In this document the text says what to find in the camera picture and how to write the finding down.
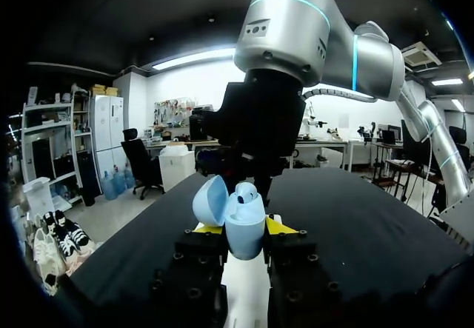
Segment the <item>black work surface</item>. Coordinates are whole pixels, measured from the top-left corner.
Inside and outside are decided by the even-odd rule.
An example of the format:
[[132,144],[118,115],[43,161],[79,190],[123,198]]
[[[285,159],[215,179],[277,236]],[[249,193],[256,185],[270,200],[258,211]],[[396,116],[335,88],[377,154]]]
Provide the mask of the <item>black work surface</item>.
[[[154,269],[167,266],[173,242],[197,225],[191,204],[207,179],[190,176],[103,244],[72,276],[79,289],[96,304],[146,299]],[[382,298],[413,292],[428,275],[466,258],[415,210],[340,169],[285,170],[269,199],[269,212],[316,241],[320,262],[345,299],[371,289]],[[64,301],[63,292],[56,298]]]

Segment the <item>earbud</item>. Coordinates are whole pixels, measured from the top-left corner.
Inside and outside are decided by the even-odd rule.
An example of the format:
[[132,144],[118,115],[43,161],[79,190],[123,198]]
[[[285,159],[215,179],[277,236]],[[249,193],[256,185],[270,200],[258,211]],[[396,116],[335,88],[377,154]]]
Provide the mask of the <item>earbud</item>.
[[241,182],[236,186],[237,202],[240,204],[248,204],[254,198],[257,198],[257,189],[250,182]]

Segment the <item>air conditioner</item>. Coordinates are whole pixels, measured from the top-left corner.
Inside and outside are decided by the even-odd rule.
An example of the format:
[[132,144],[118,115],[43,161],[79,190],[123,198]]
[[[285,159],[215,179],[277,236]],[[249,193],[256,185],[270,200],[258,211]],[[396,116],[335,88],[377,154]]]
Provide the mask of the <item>air conditioner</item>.
[[401,54],[405,59],[405,63],[411,67],[417,67],[419,65],[426,65],[430,63],[441,65],[441,61],[421,41],[402,49]]

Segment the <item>black sneaker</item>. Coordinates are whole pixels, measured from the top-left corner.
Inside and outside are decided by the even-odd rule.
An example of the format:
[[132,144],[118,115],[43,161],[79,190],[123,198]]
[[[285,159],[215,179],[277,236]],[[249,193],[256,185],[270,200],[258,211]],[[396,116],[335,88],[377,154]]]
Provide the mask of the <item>black sneaker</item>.
[[76,245],[79,254],[92,252],[96,245],[85,233],[85,231],[75,222],[67,219],[61,211],[55,211],[54,216],[58,225],[64,228],[70,235],[73,243]]
[[71,239],[69,233],[61,226],[56,226],[54,229],[55,239],[58,243],[58,248],[66,261],[68,267],[71,267],[75,262],[77,262],[78,250],[73,240]]
[[56,236],[56,220],[54,219],[52,212],[46,212],[43,216],[44,222],[47,227],[47,234],[51,234],[53,237]]

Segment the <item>black chair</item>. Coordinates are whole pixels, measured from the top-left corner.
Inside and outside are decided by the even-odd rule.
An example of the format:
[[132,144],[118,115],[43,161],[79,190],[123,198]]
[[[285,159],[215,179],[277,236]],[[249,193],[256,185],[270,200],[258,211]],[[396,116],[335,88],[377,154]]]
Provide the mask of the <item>black chair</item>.
[[159,160],[157,158],[151,159],[143,141],[141,139],[130,139],[123,141],[121,146],[124,148],[125,155],[130,162],[133,176],[137,183],[139,183],[133,188],[133,194],[135,195],[136,189],[140,187],[144,188],[141,191],[141,200],[144,199],[145,193],[153,187],[160,189],[164,193],[163,187],[160,186],[163,184],[163,181],[161,179]]
[[[450,135],[453,138],[456,147],[458,148],[459,155],[466,167],[466,170],[469,171],[470,168],[470,152],[469,147],[465,146],[467,141],[466,131],[459,127],[450,126]],[[432,219],[431,214],[436,208],[439,213],[443,212],[446,209],[446,190],[444,187],[436,186],[435,192],[433,193],[433,198],[431,199],[432,208],[428,214],[428,218]]]
[[469,171],[471,163],[469,147],[465,145],[467,141],[466,130],[463,130],[459,127],[450,126],[450,135],[453,138],[456,147],[458,148],[459,155],[464,162],[464,166],[466,167],[467,171]]

